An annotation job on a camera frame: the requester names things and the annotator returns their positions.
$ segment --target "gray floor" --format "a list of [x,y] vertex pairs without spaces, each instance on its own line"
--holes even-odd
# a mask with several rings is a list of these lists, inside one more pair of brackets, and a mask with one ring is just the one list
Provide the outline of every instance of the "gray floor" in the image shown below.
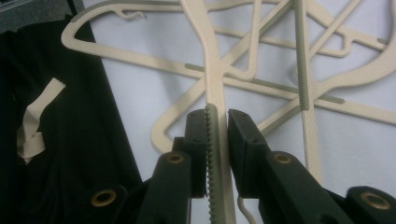
[[[74,0],[74,3],[78,11],[84,8],[81,0]],[[71,15],[67,0],[33,0],[0,12],[0,34],[29,24],[62,20],[66,14]]]

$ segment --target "brass grommet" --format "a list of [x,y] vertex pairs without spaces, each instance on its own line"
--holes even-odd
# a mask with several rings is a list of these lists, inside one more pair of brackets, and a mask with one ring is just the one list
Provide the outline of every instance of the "brass grommet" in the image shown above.
[[370,191],[363,192],[361,194],[361,198],[370,206],[376,209],[381,209],[381,210],[390,209],[390,203],[386,199]]
[[275,154],[274,158],[279,163],[283,163],[283,164],[291,163],[291,158],[285,154]]
[[91,204],[95,207],[107,206],[116,200],[117,193],[114,189],[103,189],[96,192],[91,199]]
[[180,163],[184,161],[184,157],[179,154],[171,154],[167,157],[167,159],[171,163]]

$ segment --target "black fabric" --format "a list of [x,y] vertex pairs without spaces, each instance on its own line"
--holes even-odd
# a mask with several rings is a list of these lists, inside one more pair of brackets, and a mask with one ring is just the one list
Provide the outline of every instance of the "black fabric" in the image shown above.
[[[141,183],[102,63],[62,45],[67,23],[0,35],[0,218],[8,223],[16,217],[18,223],[62,223],[87,190]],[[93,41],[91,28],[82,28],[78,38]],[[46,150],[27,166],[17,165],[16,129],[53,77],[66,88],[41,116]]]

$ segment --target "white tabletop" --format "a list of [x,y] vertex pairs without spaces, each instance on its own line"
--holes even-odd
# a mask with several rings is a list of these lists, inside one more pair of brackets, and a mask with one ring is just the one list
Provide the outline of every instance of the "white tabletop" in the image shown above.
[[[350,1],[316,0],[331,14],[337,16]],[[84,0],[91,6],[98,0]],[[361,1],[344,25],[384,40],[391,39],[394,28],[390,0]],[[263,4],[262,14],[275,5]],[[125,21],[114,13],[92,21],[96,41],[112,47],[133,50],[169,60],[204,64],[203,48],[187,18],[180,12],[144,12],[143,19]],[[251,6],[245,5],[225,11],[210,12],[217,26],[249,31]],[[311,42],[315,42],[323,27],[309,21]],[[291,10],[266,36],[294,41],[294,13]],[[238,41],[237,38],[218,35],[220,55],[225,54]],[[341,49],[342,37],[334,35],[326,48]],[[352,51],[344,58],[317,55],[312,60],[312,74],[316,81],[364,66],[381,51],[353,43]],[[275,83],[297,86],[294,66],[294,49],[260,44],[256,78]],[[154,69],[103,59],[106,73],[116,98],[122,122],[131,143],[134,157],[143,179],[152,176],[161,151],[150,140],[154,122],[183,95],[197,79],[161,72]],[[236,64],[245,68],[247,58]],[[344,88],[329,92],[332,96],[364,105],[396,112],[396,76],[383,78],[376,83]],[[255,92],[226,87],[228,108],[242,110],[259,123],[288,101]],[[188,112],[205,107],[201,97]],[[370,186],[396,197],[396,127],[383,122],[357,118],[316,107],[318,143],[323,173],[323,187],[342,196],[354,186]],[[184,135],[187,113],[170,128],[170,138]],[[304,141],[301,115],[293,117],[266,136],[272,150],[287,151],[304,163]],[[246,200],[247,207],[262,223],[257,200]],[[208,223],[207,200],[192,201],[191,223]],[[237,212],[237,223],[247,223]]]

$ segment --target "black cloth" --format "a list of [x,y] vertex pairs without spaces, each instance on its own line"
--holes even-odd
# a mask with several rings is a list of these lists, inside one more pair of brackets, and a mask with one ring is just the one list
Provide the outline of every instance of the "black cloth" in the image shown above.
[[[141,183],[100,59],[61,43],[68,22],[0,35],[1,223],[62,223],[87,190]],[[93,41],[89,25],[78,38]],[[19,164],[16,130],[53,77],[66,88],[41,116],[46,150],[28,165]]]

